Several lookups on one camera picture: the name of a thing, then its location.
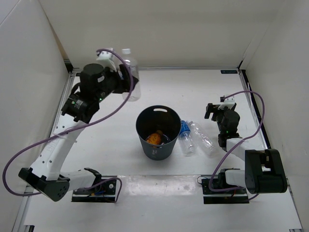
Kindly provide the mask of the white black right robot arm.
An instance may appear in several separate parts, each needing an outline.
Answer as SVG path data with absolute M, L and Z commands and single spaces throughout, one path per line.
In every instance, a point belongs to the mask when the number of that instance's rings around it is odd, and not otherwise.
M 208 183 L 211 192 L 228 193 L 247 189 L 251 194 L 284 193 L 288 184 L 281 156 L 276 149 L 259 150 L 238 133 L 240 121 L 236 105 L 212 104 L 206 107 L 204 118 L 216 122 L 219 129 L 218 144 L 227 155 L 234 154 L 245 163 L 244 170 L 215 169 L 217 183 L 212 176 Z

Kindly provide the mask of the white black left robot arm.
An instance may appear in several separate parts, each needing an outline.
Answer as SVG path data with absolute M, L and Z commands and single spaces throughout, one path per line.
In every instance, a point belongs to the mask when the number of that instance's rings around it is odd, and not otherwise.
M 46 142 L 39 157 L 28 168 L 22 168 L 18 176 L 39 193 L 54 202 L 67 192 L 84 189 L 97 193 L 101 189 L 102 175 L 91 168 L 75 172 L 62 172 L 61 168 L 78 136 L 91 125 L 99 104 L 110 94 L 129 92 L 137 79 L 121 64 L 113 71 L 97 63 L 84 66 L 80 81 L 75 84 L 65 101 L 54 135 Z

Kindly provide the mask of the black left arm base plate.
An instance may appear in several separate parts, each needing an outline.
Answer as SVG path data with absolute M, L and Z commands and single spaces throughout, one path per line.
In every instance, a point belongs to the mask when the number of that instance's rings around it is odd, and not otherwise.
M 117 176 L 102 177 L 100 185 L 91 188 L 80 188 L 72 192 L 73 203 L 117 203 L 123 182 Z

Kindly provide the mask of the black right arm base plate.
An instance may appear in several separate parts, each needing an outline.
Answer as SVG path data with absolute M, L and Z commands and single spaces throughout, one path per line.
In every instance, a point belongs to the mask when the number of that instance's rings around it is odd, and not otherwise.
M 245 204 L 249 203 L 246 189 L 237 189 L 224 192 L 213 192 L 209 189 L 209 179 L 201 179 L 204 204 Z

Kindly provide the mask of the orange juice bottle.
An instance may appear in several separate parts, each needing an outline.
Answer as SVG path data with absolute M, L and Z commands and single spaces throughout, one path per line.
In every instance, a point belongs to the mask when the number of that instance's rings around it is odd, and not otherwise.
M 153 144 L 153 145 L 160 145 L 162 142 L 162 131 L 157 130 L 156 132 L 149 135 L 146 139 L 146 142 Z

